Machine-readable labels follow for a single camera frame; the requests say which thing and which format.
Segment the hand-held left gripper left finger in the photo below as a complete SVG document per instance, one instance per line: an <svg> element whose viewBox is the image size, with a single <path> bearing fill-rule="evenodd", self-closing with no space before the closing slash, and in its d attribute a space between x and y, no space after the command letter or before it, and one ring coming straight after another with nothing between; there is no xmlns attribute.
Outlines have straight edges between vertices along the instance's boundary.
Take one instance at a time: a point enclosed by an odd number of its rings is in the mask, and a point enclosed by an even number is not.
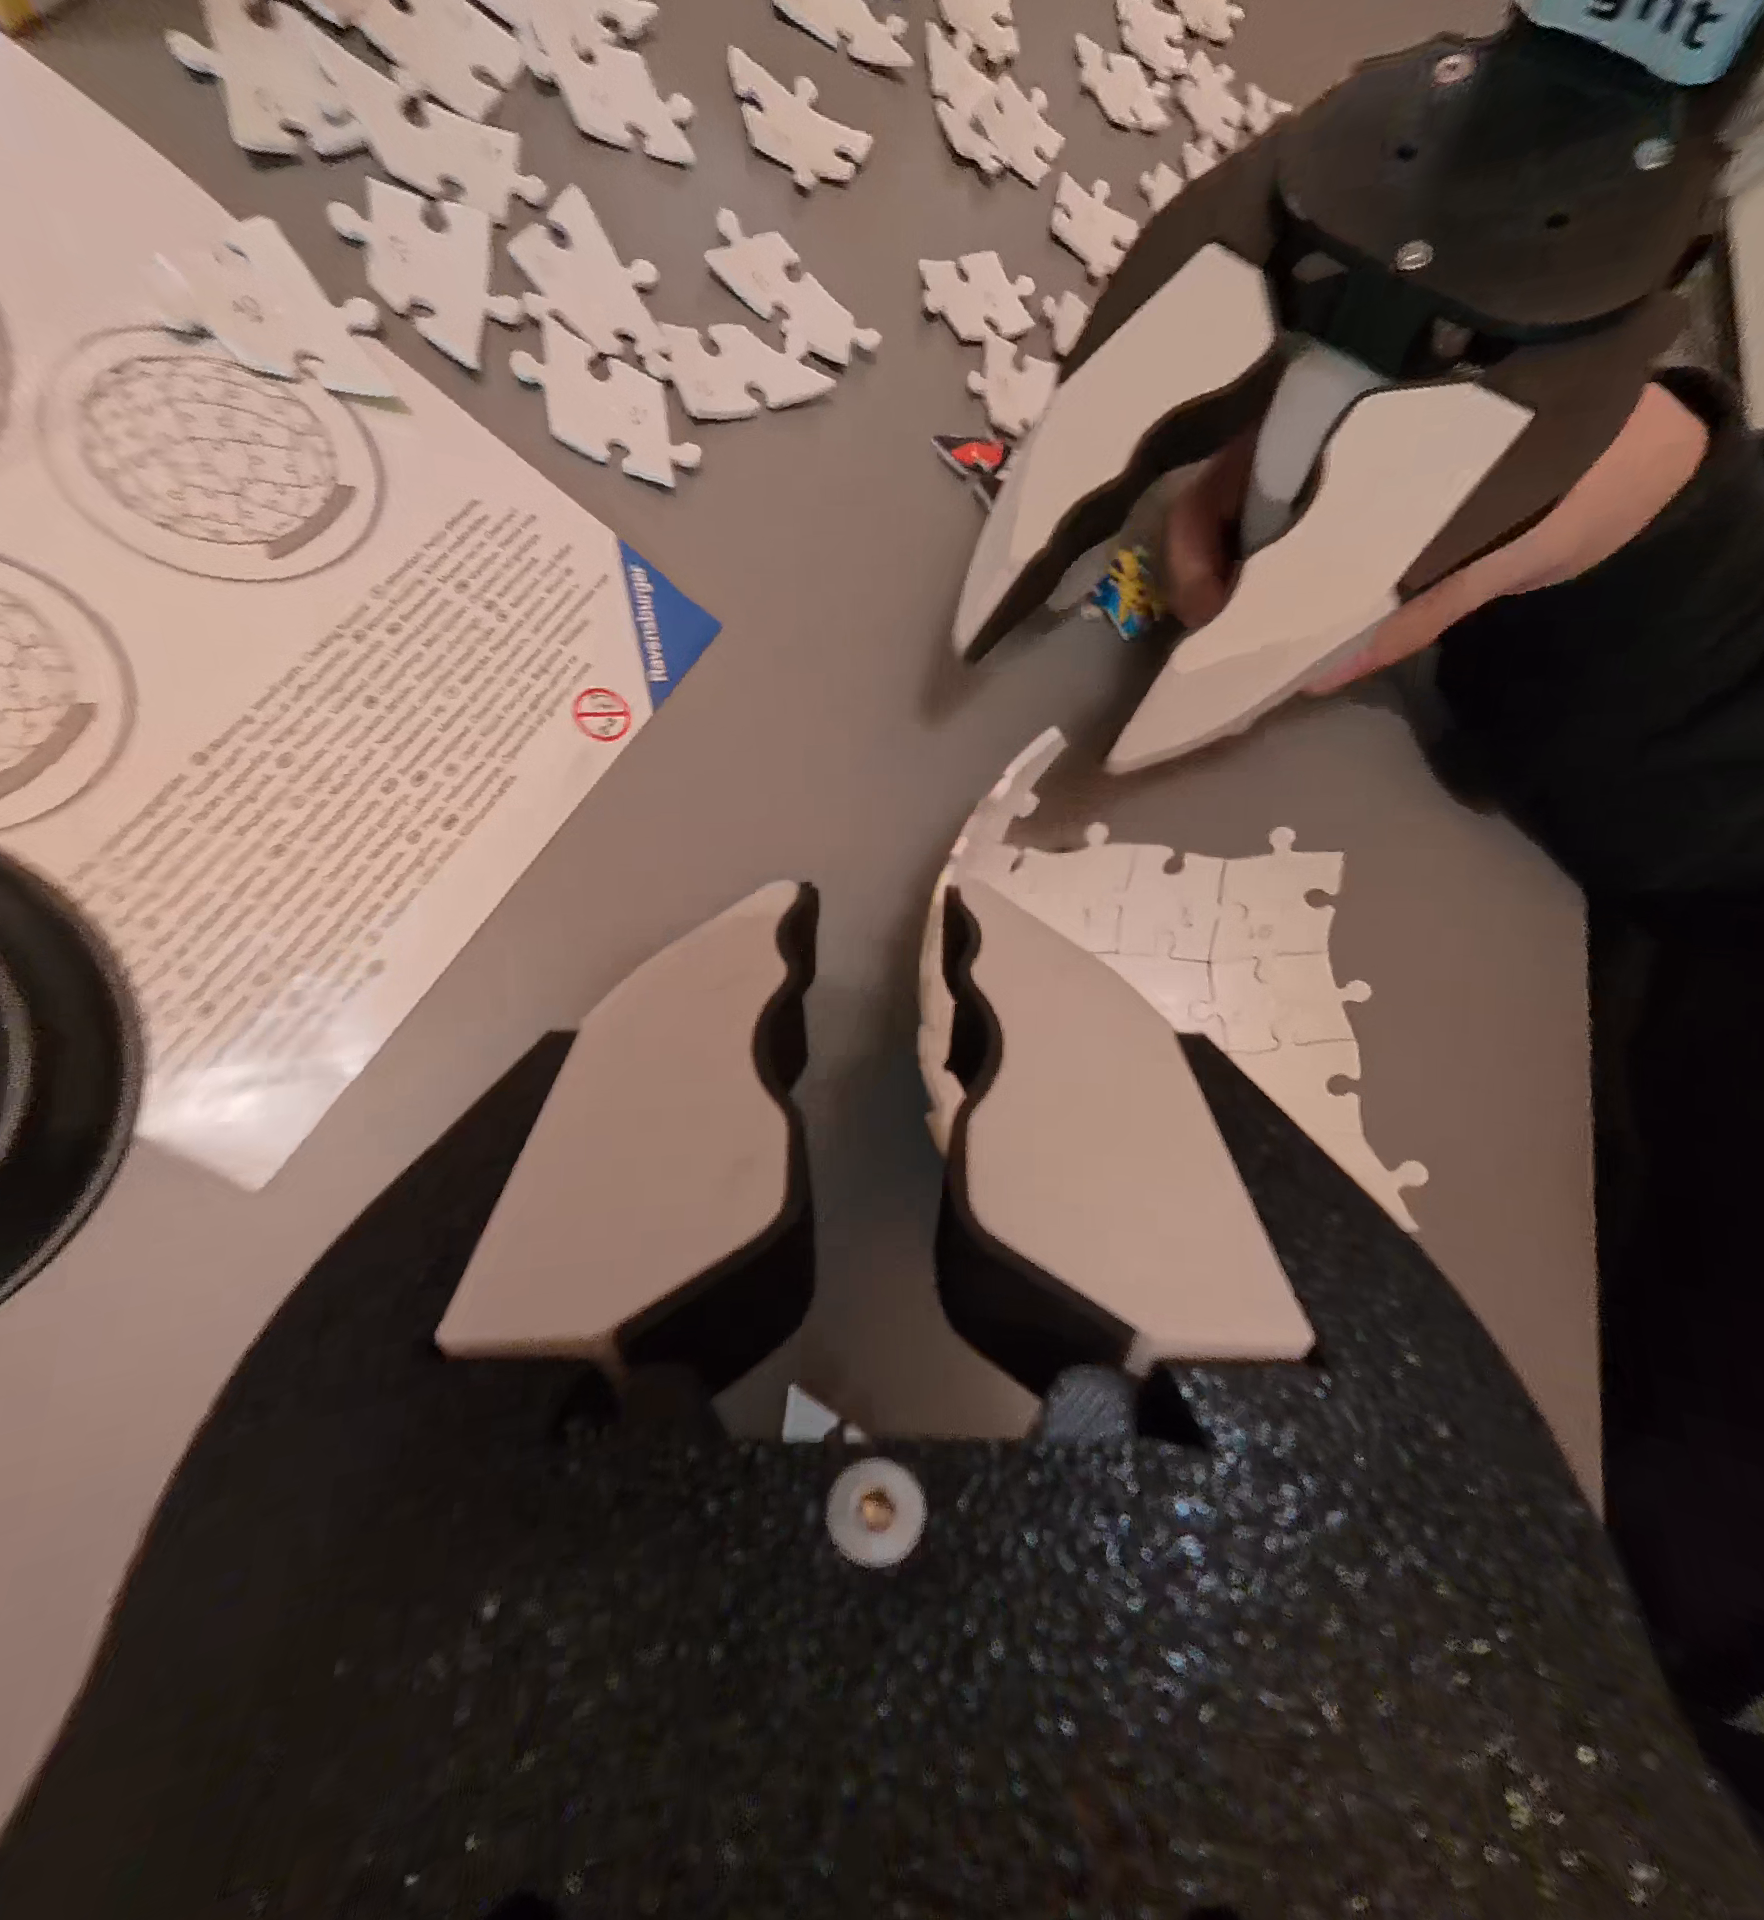
<svg viewBox="0 0 1764 1920"><path fill-rule="evenodd" d="M810 884L769 881L580 1022L441 1312L441 1356L677 1370L715 1396L798 1331L819 910Z"/></svg>

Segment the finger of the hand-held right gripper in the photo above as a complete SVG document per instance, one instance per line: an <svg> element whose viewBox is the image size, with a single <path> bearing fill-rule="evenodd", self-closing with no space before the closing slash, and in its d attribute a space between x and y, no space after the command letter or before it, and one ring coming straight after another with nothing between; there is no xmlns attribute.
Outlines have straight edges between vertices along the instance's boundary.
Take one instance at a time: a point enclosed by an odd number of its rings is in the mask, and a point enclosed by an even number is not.
<svg viewBox="0 0 1764 1920"><path fill-rule="evenodd" d="M970 556L953 651L982 659L1117 532L1148 482L1219 449L1275 378L1262 263L1226 243L1136 245L1063 365Z"/></svg>
<svg viewBox="0 0 1764 1920"><path fill-rule="evenodd" d="M1532 412L1490 389L1379 389L1336 419L1297 523L1167 655L1105 771L1146 772L1247 732L1374 636L1421 553Z"/></svg>

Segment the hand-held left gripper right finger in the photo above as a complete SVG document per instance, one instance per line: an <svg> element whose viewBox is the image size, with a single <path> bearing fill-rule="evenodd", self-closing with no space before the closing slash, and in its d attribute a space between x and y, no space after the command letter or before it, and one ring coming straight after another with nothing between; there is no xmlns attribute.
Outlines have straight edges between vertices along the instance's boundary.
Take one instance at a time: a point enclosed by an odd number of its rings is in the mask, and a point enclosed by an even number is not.
<svg viewBox="0 0 1764 1920"><path fill-rule="evenodd" d="M1182 1037L982 881L945 890L939 1303L1044 1397L1074 1370L1301 1364L1316 1335Z"/></svg>

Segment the partly built white puzzle ball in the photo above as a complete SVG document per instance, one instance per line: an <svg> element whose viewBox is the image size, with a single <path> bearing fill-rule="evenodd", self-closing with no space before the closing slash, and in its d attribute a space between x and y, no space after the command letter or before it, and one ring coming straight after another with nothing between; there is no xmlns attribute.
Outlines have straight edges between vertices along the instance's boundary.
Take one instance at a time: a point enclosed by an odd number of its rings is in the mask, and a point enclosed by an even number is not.
<svg viewBox="0 0 1764 1920"><path fill-rule="evenodd" d="M1175 1033L1209 1040L1382 1212L1417 1232L1405 1194L1428 1182L1428 1169L1377 1153L1357 1090L1362 1060L1351 1009L1373 990L1361 977L1341 982L1328 954L1343 853L1299 850L1291 829L1274 829L1268 850L1219 857L1121 842L1105 825L1063 848L1022 846L1010 834L1036 810L1038 784L1067 744L1046 728L1007 762L967 814L929 899L918 1064L936 1147L947 1147L966 1096L947 1062L956 999L944 980L944 912L950 888L973 880L1093 954Z"/></svg>

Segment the printed puzzle instruction leaflet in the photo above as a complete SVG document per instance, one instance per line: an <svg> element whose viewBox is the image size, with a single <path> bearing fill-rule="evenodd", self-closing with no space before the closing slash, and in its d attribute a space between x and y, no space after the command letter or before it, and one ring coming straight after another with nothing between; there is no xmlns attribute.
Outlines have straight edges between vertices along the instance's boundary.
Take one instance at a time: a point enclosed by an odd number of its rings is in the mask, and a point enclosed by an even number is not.
<svg viewBox="0 0 1764 1920"><path fill-rule="evenodd" d="M0 846L263 1187L717 622L0 31Z"/></svg>

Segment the black dome puzzle stand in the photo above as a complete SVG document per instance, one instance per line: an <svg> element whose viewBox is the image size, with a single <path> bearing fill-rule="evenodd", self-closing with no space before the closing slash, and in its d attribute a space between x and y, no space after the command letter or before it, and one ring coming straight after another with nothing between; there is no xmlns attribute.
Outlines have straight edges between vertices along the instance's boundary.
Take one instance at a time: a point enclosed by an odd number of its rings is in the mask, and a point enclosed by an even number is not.
<svg viewBox="0 0 1764 1920"><path fill-rule="evenodd" d="M127 1159L146 1037L124 968L61 890L0 850L0 1307Z"/></svg>

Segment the pile of white puzzle pieces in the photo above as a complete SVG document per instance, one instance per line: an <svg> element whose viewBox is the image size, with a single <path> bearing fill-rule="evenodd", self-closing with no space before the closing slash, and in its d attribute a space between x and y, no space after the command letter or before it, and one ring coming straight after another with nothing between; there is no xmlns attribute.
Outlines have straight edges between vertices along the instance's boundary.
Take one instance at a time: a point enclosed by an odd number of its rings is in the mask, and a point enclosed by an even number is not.
<svg viewBox="0 0 1764 1920"><path fill-rule="evenodd" d="M967 28L1000 31L1007 7L942 3L926 31L927 92L945 148L984 179L1053 179L1050 232L1083 263L1090 287L1121 289L1139 224L1111 205L1108 186L1083 186L1054 163L1063 134L1046 120L1041 91L1022 91L1005 46L975 46ZM322 160L367 157L364 205L329 203L338 237L362 250L369 291L457 365L479 370L485 324L539 328L541 355L515 349L509 370L544 393L550 435L582 458L610 463L674 491L702 466L702 446L677 441L670 391L695 424L751 419L792 409L834 389L834 370L875 355L880 333L864 324L809 270L779 227L744 225L719 207L719 243L706 270L760 321L779 321L781 346L750 327L672 324L648 306L660 270L619 251L586 190L544 179L522 163L517 132L488 118L507 84L531 76L560 100L568 120L609 151L641 152L687 174L697 163L690 127L695 107L654 82L642 40L657 3L197 3L203 38L172 28L170 56L214 82L235 144L258 160L288 160L304 146ZM850 181L872 166L875 134L821 109L809 75L782 81L741 46L726 46L729 100L744 141L802 196L828 188L828 211L856 235L856 214L880 202L849 199ZM496 233L515 210L539 217L513 227L506 258L527 280L519 295L491 287ZM860 237L875 239L871 227ZM261 323L261 344L243 344L243 323L196 318L185 305L167 323L221 339L258 370L324 375L317 344L296 344L288 317L271 323L271 296L245 295L245 267L271 273L278 227L255 221L224 241L208 267L211 287L234 282L237 313ZM967 389L995 435L1019 441L1036 428L1067 375L1068 350L1093 346L1094 321L1080 295L1043 301L1054 357L1022 349L1036 328L1031 276L1011 276L995 250L926 256L918 262L919 308L978 346ZM1271 295L1260 267L1228 241L1182 262L1148 311L1160 327L1108 352L1097 370L1175 372L1201 378L1201 349L1224 349L1216 387L1258 369L1275 340Z"/></svg>

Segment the person's right hand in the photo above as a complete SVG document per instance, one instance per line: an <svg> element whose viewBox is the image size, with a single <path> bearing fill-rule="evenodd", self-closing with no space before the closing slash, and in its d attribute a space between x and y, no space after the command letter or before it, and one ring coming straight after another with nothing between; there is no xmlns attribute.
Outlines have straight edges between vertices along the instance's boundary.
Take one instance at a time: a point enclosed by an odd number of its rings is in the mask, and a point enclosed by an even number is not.
<svg viewBox="0 0 1764 1920"><path fill-rule="evenodd" d="M1201 466L1174 500L1160 539L1160 585L1183 628L1214 620L1236 589L1240 518L1256 429ZM1385 614L1373 636L1304 690L1316 698L1425 651L1473 610L1567 585L1634 541L1702 466L1708 428L1676 396L1647 385L1614 441L1541 520Z"/></svg>

